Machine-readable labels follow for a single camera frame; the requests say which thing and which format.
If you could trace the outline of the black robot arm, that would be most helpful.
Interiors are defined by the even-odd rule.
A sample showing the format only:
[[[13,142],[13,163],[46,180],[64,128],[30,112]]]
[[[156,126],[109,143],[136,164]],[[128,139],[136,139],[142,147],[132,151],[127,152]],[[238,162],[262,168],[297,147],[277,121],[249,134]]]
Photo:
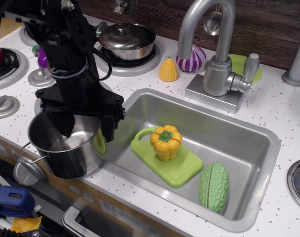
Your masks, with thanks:
[[[44,50],[56,85],[39,90],[42,110],[65,136],[76,115],[97,117],[107,142],[125,116],[122,96],[105,89],[94,59],[96,33],[76,0],[21,0],[24,24]]]

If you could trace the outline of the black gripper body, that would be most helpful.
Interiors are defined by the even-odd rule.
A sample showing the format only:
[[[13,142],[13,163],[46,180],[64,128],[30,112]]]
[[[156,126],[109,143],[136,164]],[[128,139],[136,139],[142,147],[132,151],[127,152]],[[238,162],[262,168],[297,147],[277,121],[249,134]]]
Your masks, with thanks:
[[[63,99],[58,85],[39,89],[35,96],[41,99],[41,108],[47,113],[113,118],[114,121],[124,119],[126,115],[123,97],[107,90],[100,82],[93,86],[86,100],[70,90]]]

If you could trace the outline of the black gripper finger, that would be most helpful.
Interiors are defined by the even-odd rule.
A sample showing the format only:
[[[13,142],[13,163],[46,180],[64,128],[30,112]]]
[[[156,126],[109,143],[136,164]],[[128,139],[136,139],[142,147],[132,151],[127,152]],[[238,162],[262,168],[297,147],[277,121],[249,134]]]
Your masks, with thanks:
[[[66,112],[47,112],[55,128],[65,137],[69,138],[75,126],[75,117]]]
[[[111,142],[114,140],[114,132],[118,127],[120,118],[118,116],[104,116],[100,119],[101,121],[101,131],[106,139],[106,142]]]

